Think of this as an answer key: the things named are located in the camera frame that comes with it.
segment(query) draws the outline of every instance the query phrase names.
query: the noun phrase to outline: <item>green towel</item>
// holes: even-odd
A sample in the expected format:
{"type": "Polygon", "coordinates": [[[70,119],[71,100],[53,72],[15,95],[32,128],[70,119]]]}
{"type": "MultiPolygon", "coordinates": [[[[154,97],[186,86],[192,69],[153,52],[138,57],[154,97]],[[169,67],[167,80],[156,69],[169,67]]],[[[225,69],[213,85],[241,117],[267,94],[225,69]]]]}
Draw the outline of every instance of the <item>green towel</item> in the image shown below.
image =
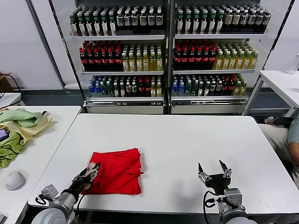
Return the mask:
{"type": "Polygon", "coordinates": [[[39,119],[41,119],[42,113],[31,113],[25,110],[8,110],[0,111],[0,123],[13,120],[22,127],[32,127],[39,119]]]}
{"type": "Polygon", "coordinates": [[[18,153],[24,151],[20,140],[21,137],[17,132],[10,131],[9,137],[0,142],[0,168],[7,167],[18,153]]]}

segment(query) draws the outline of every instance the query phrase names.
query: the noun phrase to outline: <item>table leg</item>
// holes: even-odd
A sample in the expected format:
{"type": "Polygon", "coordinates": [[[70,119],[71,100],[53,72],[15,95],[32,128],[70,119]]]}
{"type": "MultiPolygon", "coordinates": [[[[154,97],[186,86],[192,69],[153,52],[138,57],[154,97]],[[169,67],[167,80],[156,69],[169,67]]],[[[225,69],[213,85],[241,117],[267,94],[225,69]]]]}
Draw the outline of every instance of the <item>table leg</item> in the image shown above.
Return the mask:
{"type": "Polygon", "coordinates": [[[244,112],[242,113],[242,116],[245,116],[249,113],[253,102],[255,101],[258,93],[260,92],[260,89],[262,88],[262,85],[263,85],[263,79],[262,79],[261,75],[259,75],[257,83],[256,83],[256,85],[255,85],[255,87],[252,91],[252,94],[251,94],[251,96],[250,96],[250,98],[249,98],[249,100],[246,104],[246,107],[244,109],[244,112]]]}

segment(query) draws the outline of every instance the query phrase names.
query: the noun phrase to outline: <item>robotic arm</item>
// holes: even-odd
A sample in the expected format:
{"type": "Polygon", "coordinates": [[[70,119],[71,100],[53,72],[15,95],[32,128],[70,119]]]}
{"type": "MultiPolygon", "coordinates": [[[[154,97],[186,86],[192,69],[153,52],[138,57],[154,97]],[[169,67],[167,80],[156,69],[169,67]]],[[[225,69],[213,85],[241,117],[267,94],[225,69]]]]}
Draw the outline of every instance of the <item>robotic arm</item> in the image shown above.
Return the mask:
{"type": "Polygon", "coordinates": [[[49,208],[41,211],[32,221],[32,224],[70,224],[78,223],[73,211],[74,205],[81,192],[87,193],[92,187],[93,180],[98,174],[100,163],[93,168],[85,168],[74,177],[68,189],[62,191],[59,197],[57,189],[51,184],[45,187],[36,198],[36,202],[45,205],[45,199],[49,201],[49,208]]]}
{"type": "Polygon", "coordinates": [[[228,169],[225,163],[219,160],[223,169],[223,174],[207,175],[200,163],[198,163],[198,178],[208,188],[213,188],[215,193],[207,191],[204,195],[203,209],[206,223],[206,207],[211,208],[218,204],[219,218],[223,224],[256,224],[256,222],[247,219],[245,207],[242,205],[242,194],[238,188],[228,188],[230,184],[231,169],[228,169]],[[217,196],[217,199],[210,198],[206,200],[207,194],[217,196]]]}

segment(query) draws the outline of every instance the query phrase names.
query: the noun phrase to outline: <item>red cloth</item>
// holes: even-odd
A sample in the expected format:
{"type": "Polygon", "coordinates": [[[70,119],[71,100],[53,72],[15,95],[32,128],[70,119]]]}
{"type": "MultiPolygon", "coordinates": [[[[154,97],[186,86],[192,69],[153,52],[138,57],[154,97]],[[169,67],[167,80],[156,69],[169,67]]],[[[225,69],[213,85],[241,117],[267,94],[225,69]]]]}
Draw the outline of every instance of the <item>red cloth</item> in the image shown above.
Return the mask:
{"type": "Polygon", "coordinates": [[[99,173],[93,180],[89,195],[126,194],[138,195],[141,188],[140,153],[137,148],[110,153],[93,153],[89,168],[101,162],[99,173]]]}

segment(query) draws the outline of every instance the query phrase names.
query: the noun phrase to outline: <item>computer mouse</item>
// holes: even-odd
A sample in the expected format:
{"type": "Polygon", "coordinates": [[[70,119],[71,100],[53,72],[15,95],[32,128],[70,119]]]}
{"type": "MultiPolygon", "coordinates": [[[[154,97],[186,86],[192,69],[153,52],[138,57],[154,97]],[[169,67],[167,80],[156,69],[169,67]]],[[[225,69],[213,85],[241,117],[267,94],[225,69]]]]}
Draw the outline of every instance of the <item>computer mouse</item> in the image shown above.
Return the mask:
{"type": "Polygon", "coordinates": [[[14,170],[8,174],[5,187],[8,190],[17,190],[19,187],[24,185],[25,182],[25,177],[19,171],[14,170]]]}

